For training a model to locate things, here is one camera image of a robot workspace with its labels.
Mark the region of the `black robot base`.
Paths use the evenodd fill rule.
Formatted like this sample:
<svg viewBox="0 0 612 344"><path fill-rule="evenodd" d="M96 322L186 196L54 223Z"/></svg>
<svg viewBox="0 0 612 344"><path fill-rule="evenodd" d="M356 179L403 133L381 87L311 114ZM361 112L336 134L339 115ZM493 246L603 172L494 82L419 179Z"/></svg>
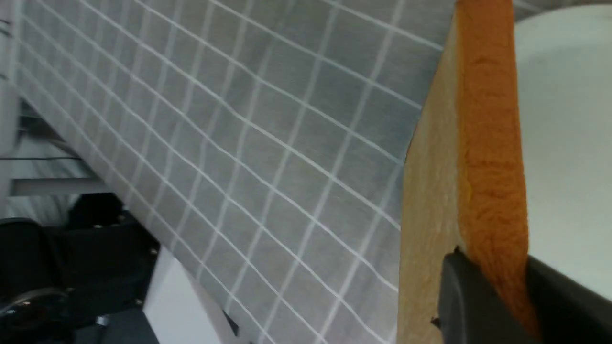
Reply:
<svg viewBox="0 0 612 344"><path fill-rule="evenodd" d="M3 218L3 344L102 344L110 317L142 307L160 242L112 193L81 195L64 224Z"/></svg>

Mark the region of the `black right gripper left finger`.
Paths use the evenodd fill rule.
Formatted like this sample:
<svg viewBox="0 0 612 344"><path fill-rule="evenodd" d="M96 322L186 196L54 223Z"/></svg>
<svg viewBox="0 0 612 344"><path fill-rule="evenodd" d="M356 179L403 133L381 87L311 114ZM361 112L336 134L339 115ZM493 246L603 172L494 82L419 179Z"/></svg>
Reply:
<svg viewBox="0 0 612 344"><path fill-rule="evenodd" d="M526 331L458 248L442 262L437 312L431 322L444 344L526 343Z"/></svg>

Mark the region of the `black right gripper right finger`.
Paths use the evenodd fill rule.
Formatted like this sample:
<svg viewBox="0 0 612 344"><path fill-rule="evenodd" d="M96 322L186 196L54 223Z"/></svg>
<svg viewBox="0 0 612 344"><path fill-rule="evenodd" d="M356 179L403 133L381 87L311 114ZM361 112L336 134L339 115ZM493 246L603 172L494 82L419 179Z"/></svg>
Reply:
<svg viewBox="0 0 612 344"><path fill-rule="evenodd" d="M542 344L610 344L612 303L530 257L527 289Z"/></svg>

